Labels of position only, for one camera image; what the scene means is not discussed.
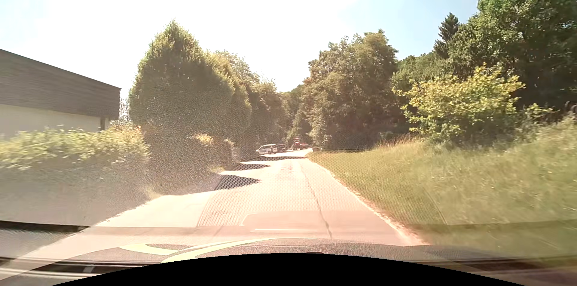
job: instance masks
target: concrete surface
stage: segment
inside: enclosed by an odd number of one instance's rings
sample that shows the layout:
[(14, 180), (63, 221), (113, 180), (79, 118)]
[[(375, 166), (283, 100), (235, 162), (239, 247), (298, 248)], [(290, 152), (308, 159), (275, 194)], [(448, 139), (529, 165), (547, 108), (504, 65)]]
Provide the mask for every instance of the concrete surface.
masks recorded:
[[(413, 245), (305, 154), (266, 155), (40, 247), (56, 262), (128, 244), (199, 245), (254, 238), (339, 238)], [(4, 268), (23, 267), (14, 260)]]

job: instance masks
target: grassy slope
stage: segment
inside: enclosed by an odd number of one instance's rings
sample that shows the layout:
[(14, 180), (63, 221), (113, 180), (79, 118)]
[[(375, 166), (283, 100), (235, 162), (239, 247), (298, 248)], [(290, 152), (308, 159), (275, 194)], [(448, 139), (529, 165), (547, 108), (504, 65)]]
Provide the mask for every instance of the grassy slope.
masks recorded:
[(521, 256), (577, 253), (577, 223), (559, 223), (577, 220), (572, 122), (543, 128), (532, 143), (507, 151), (448, 151), (412, 141), (309, 157), (432, 244)]

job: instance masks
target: sky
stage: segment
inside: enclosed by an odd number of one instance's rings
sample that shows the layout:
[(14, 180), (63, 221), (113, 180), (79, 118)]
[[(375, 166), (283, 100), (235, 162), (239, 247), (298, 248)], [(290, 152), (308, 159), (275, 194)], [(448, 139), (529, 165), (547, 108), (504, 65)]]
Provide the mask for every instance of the sky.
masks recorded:
[(121, 88), (125, 98), (155, 34), (175, 18), (209, 50), (244, 56), (289, 91), (329, 42), (385, 31), (397, 58), (428, 53), (449, 12), (478, 0), (0, 0), (0, 49)]

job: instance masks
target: red tractor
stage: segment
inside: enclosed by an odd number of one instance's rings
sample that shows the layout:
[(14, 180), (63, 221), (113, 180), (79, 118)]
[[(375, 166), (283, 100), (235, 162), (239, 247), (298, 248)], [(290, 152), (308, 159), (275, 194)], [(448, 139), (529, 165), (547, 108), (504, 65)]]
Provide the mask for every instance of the red tractor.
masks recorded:
[(300, 138), (293, 138), (292, 139), (292, 150), (295, 151), (297, 149), (302, 149), (302, 141)]

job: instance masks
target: white car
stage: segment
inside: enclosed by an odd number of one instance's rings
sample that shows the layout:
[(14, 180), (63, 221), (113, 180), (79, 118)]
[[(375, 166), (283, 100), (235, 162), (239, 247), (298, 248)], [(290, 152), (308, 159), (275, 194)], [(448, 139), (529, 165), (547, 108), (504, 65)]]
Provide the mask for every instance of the white car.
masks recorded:
[(276, 146), (276, 144), (267, 144), (267, 145), (263, 145), (260, 147), (260, 149), (257, 149), (256, 152), (259, 153), (260, 155), (264, 155), (264, 154), (276, 154), (279, 151), (278, 147)]

